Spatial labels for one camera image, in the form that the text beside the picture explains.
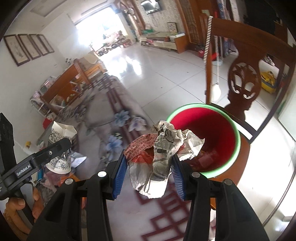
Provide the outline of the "left hand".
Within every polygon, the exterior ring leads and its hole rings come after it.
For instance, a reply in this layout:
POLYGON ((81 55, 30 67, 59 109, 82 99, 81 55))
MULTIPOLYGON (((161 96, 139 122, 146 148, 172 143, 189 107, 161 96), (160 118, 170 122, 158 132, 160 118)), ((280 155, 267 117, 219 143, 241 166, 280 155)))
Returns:
MULTIPOLYGON (((32 215, 34 217, 34 221, 36 221, 44 209, 44 202, 40 196, 39 190, 36 187, 34 187, 33 189, 33 199, 35 202, 32 209, 32 215)), ((6 203, 5 212, 6 212, 6 216, 8 216, 11 219, 12 223, 21 232, 25 234, 29 234, 30 229, 18 214, 18 211, 24 209, 25 206, 26 204, 24 199, 18 198, 18 197, 12 197, 6 203)))

